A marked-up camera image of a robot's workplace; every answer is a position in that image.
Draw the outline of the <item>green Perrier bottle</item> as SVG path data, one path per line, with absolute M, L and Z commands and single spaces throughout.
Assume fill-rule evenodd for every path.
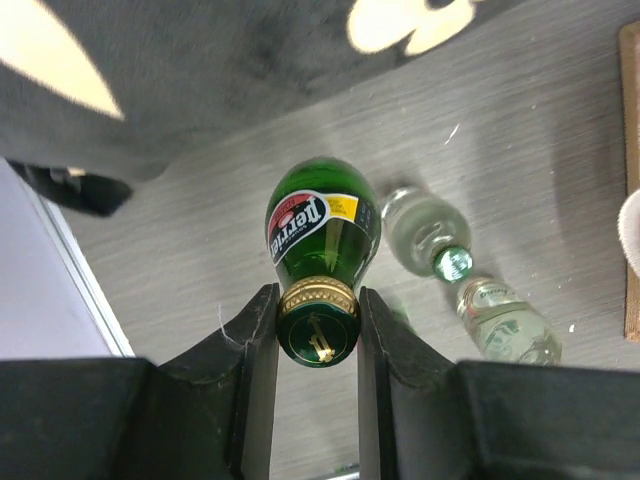
M 345 161 L 301 162 L 274 188 L 264 236 L 283 287 L 276 320 L 282 349 L 304 367 L 342 362 L 360 334 L 356 292 L 381 240 L 373 188 Z

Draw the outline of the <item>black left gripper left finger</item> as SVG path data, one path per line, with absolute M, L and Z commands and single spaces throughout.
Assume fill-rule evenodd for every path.
M 143 358 L 5 361 L 5 479 L 265 479 L 279 288 L 268 284 L 163 365 Z

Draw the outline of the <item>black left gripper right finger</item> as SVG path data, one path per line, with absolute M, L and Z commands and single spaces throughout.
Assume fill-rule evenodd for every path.
M 362 288 L 358 343 L 364 479 L 635 479 L 639 376 L 454 363 Z

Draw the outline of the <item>brown canvas tote bag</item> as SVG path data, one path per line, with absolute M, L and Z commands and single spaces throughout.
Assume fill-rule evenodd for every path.
M 639 342 L 639 22 L 619 33 L 627 197 L 617 221 L 627 261 L 624 337 Z

